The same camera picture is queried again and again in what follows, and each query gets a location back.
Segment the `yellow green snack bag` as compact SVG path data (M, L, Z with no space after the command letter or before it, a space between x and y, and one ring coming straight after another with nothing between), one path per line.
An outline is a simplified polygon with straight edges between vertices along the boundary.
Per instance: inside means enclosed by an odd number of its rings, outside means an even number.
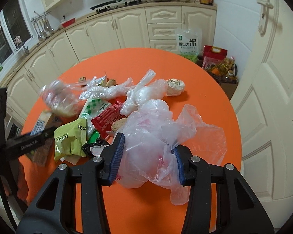
M82 147L87 142L87 120L76 119L54 131L54 161L65 156L86 157Z

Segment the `red snack wrapper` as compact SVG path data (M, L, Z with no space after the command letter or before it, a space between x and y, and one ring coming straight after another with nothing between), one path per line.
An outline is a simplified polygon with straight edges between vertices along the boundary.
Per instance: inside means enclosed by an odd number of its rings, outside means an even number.
M124 118L125 116L120 114L123 103L116 100L112 104L91 120L92 125L96 128L100 134L101 139L108 137L107 132L112 131L112 124L116 121Z

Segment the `sink faucet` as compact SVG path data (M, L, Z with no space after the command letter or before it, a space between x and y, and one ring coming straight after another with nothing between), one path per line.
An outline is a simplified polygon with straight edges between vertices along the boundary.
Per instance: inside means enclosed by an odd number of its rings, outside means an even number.
M29 50L27 47L25 47L25 43L22 41L20 36L16 36L13 40L16 48L23 48L25 55L28 56L29 55Z

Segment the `pink printed plastic bag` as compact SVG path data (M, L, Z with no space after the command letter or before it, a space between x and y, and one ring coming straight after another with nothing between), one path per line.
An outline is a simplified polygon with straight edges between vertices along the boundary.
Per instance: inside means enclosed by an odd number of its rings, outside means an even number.
M149 100L129 115L119 132L125 136L125 147L116 181L127 189L147 181L169 189L175 206L188 201L189 188L179 182L177 159L171 151L184 144L214 165L220 165L227 152L224 130L205 123L190 104L173 119L165 101Z

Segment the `brown milk carton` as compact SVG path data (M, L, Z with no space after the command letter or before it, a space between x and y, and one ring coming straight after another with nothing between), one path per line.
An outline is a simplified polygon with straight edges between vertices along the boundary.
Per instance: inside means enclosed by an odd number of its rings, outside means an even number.
M60 127L62 121L60 117L49 110L41 112L38 120L35 123L34 128L30 132L30 135L40 135L42 142L39 143L41 146L36 148L26 156L35 164L39 166L45 166L47 157L52 146L53 133L56 128Z

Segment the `white rice bag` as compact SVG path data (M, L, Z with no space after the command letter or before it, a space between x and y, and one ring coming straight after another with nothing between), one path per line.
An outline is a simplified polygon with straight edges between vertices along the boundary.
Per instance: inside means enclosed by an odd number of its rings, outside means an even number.
M178 54L196 63L202 50L202 31L200 28L175 30Z

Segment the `brown cardboard box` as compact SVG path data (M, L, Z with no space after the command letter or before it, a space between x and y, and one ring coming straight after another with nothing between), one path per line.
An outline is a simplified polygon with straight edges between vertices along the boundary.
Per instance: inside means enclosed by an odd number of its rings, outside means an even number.
M237 78L225 77L222 79L220 83L220 87L225 92L229 100L231 100L231 98L233 97L238 87L238 84L239 84L239 81Z

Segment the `clear bag with bread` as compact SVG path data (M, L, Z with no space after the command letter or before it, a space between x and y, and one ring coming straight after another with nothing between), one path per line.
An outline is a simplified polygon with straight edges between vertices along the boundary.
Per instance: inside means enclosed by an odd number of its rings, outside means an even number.
M39 96L51 112L59 117L70 118L81 112L81 103L72 91L72 87L61 80L43 86Z

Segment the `black plastic bag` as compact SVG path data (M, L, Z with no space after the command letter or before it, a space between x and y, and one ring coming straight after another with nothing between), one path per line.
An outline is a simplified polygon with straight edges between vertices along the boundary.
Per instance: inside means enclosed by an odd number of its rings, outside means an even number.
M94 156L100 156L103 149L109 145L109 142L105 141L104 139L98 138L93 143L85 143L81 149L87 157L93 158Z

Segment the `small ginger piece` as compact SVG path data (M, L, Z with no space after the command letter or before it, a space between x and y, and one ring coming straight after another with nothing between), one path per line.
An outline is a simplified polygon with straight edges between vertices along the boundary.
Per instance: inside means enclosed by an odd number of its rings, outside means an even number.
M79 80L78 80L78 82L85 82L86 80L87 80L86 77L80 77Z

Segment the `white rolled plastic bag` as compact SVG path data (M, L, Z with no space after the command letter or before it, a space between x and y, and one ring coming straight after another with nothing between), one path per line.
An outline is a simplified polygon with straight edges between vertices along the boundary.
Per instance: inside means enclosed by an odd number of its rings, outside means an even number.
M137 85L131 87L120 109L120 114L122 116L129 116L147 101L151 99L162 99L166 95L168 83L165 79L155 80L151 83L155 75L156 73L150 69Z

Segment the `gas stove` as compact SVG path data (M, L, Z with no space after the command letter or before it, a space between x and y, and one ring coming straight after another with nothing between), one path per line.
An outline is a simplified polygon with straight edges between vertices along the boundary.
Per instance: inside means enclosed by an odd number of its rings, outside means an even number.
M91 7L90 9L96 14L100 14L103 12L108 12L110 10L115 10L115 9L120 9L122 7L127 7L127 6L133 6L133 5L138 5L142 4L142 0L123 0L123 1L110 1L110 2L105 2L102 4L95 5Z

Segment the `crumpled paper ball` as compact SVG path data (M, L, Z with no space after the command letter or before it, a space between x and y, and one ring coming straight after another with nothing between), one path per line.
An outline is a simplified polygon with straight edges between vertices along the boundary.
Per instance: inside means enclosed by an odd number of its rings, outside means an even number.
M185 90L185 83L180 79L167 80L167 97L176 97L181 95Z

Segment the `green checkered wrapper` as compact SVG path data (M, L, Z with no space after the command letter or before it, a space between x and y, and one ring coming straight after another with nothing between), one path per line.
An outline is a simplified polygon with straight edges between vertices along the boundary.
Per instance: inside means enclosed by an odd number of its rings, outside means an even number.
M103 99L87 99L79 118L84 118L87 120L87 139L89 139L92 134L96 131L96 128L92 124L91 120L100 115L104 110L110 107L112 104L107 100Z

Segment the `clear twisted plastic wrapper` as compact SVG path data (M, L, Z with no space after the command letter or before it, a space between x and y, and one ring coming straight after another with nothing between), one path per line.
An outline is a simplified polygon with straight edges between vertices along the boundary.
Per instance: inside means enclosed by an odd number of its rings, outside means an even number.
M79 100L86 100L86 99L115 99L117 97L126 96L127 92L133 86L133 79L129 77L125 82L121 83L120 85L110 86L110 87L103 87L96 84L96 77L94 77L84 90L82 90L81 94L79 95Z

